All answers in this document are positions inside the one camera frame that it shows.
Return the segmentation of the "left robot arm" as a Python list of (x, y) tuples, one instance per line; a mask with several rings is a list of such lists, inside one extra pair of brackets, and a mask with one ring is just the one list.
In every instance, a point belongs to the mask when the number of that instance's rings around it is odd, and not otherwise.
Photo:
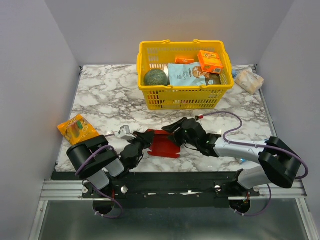
[(155, 132), (130, 133), (123, 126), (115, 136), (129, 143), (121, 153), (117, 153), (104, 135), (77, 143), (66, 152), (76, 170), (75, 175), (81, 180), (88, 180), (101, 198), (107, 197), (111, 191), (108, 176), (118, 178), (136, 168), (144, 156), (144, 150), (152, 145)]

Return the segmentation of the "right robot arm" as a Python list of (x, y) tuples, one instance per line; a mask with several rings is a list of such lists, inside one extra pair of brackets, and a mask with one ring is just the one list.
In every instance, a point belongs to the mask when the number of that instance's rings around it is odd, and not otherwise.
[(169, 139), (175, 145), (189, 144), (204, 156), (244, 159), (257, 164), (254, 168), (238, 171), (230, 183), (230, 191), (234, 195), (241, 196), (248, 189), (264, 184), (284, 189), (292, 187), (302, 162), (282, 140), (277, 137), (266, 141), (228, 139), (225, 135), (207, 133), (199, 123), (201, 118), (200, 115), (184, 117), (162, 130), (171, 134)]

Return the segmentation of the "red paper box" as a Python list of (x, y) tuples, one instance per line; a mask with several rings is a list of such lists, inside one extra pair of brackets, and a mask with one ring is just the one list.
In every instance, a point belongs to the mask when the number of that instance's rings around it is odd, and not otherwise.
[(173, 136), (172, 133), (168, 133), (164, 130), (153, 130), (154, 131), (153, 142), (149, 147), (148, 154), (154, 157), (164, 157), (177, 159), (180, 157), (181, 147), (175, 145), (169, 137)]

